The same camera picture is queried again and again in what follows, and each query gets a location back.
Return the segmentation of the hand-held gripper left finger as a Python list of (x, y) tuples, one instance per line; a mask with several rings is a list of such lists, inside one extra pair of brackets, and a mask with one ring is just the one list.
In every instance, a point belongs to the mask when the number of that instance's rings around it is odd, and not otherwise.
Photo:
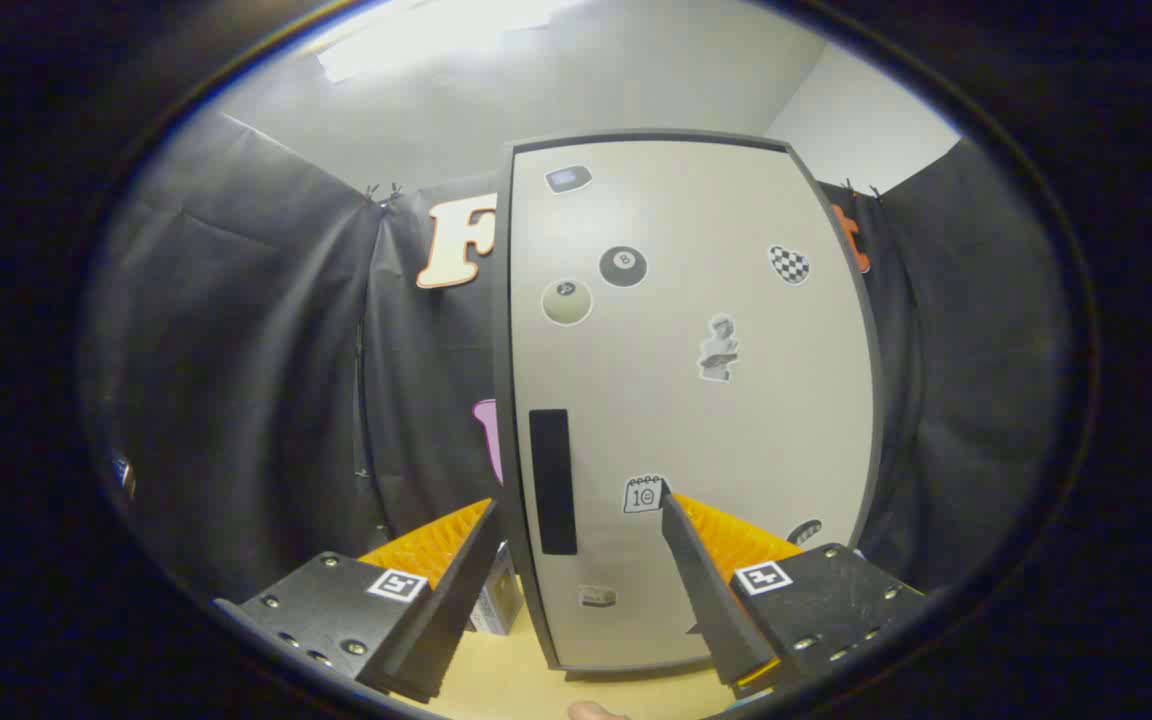
[(500, 543), (498, 505), (484, 498), (361, 558), (316, 553), (215, 607), (300, 670), (425, 703), (442, 691)]

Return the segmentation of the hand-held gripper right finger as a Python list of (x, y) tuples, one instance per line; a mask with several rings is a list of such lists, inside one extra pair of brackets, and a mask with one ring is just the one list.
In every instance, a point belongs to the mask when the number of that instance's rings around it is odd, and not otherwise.
[(927, 596), (846, 544), (803, 550), (664, 488), (660, 533), (719, 682), (795, 691), (904, 632)]

